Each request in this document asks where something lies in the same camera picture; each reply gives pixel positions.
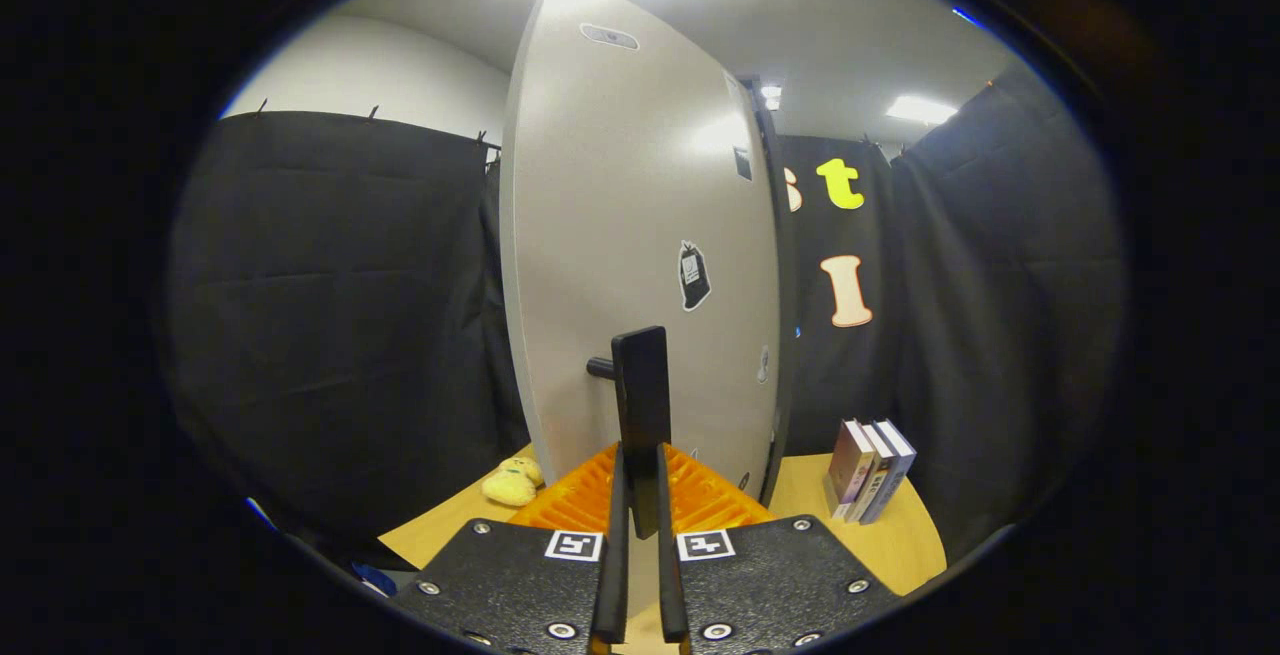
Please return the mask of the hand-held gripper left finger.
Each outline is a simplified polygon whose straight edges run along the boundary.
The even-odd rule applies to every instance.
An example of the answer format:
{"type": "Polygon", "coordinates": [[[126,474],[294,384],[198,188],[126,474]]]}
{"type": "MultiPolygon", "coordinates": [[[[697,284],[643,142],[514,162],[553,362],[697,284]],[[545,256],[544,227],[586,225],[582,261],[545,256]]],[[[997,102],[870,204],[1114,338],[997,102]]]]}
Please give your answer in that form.
{"type": "Polygon", "coordinates": [[[627,620],[626,490],[604,446],[509,519],[467,519],[392,605],[485,654],[608,654],[627,620]]]}

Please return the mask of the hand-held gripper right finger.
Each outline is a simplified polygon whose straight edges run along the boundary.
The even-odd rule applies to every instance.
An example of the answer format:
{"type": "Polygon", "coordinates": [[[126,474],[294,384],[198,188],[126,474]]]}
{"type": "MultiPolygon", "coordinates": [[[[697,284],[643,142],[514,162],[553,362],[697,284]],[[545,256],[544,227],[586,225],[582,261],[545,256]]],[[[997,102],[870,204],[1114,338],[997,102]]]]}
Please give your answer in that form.
{"type": "Polygon", "coordinates": [[[901,597],[820,518],[776,517],[658,446],[660,628],[682,654],[812,652],[901,597]]]}

